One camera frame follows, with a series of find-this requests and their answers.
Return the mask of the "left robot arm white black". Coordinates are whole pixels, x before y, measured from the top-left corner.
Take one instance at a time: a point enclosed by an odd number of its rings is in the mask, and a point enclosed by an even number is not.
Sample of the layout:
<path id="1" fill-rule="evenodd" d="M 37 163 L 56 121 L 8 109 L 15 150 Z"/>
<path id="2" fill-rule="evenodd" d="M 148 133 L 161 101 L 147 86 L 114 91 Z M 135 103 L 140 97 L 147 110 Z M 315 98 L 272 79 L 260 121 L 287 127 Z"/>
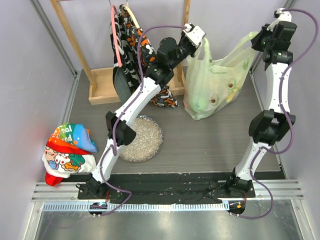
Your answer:
<path id="1" fill-rule="evenodd" d="M 84 184 L 77 184 L 81 200 L 103 199 L 110 189 L 108 180 L 112 169 L 126 146 L 136 137 L 131 128 L 133 122 L 147 103 L 166 86 L 174 76 L 174 68 L 188 56 L 194 56 L 203 37 L 182 33 L 180 41 L 164 38 L 156 53 L 157 61 L 149 66 L 137 90 L 115 112 L 105 115 L 108 138 L 101 158 Z"/>

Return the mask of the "green avocado print plastic bag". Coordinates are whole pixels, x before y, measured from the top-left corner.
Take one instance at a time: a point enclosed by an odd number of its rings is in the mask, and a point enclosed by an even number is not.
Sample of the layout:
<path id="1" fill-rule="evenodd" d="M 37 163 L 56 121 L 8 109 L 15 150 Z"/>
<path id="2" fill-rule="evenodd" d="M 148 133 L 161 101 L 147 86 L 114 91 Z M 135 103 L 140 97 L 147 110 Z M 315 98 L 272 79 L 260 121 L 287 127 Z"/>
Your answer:
<path id="1" fill-rule="evenodd" d="M 210 43 L 204 38 L 195 57 L 187 58 L 183 104 L 194 120 L 213 115 L 238 97 L 256 56 L 251 40 L 257 34 L 257 31 L 250 32 L 227 56 L 218 60 L 212 59 Z M 210 98 L 205 112 L 193 108 L 193 100 L 199 97 Z"/>

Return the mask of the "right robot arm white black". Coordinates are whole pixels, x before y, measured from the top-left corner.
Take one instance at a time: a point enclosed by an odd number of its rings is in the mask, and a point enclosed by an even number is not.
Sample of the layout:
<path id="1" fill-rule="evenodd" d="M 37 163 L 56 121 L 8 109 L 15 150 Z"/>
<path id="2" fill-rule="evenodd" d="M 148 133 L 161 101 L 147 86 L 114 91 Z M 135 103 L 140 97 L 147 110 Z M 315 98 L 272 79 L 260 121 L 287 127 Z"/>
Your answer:
<path id="1" fill-rule="evenodd" d="M 230 197 L 244 197 L 252 193 L 254 173 L 264 155 L 282 140 L 296 121 L 288 103 L 290 65 L 293 62 L 293 53 L 288 49 L 296 29 L 296 24 L 288 20 L 276 20 L 262 26 L 251 40 L 252 49 L 262 53 L 264 62 L 266 109 L 250 122 L 249 146 L 225 183 L 225 191 Z"/>

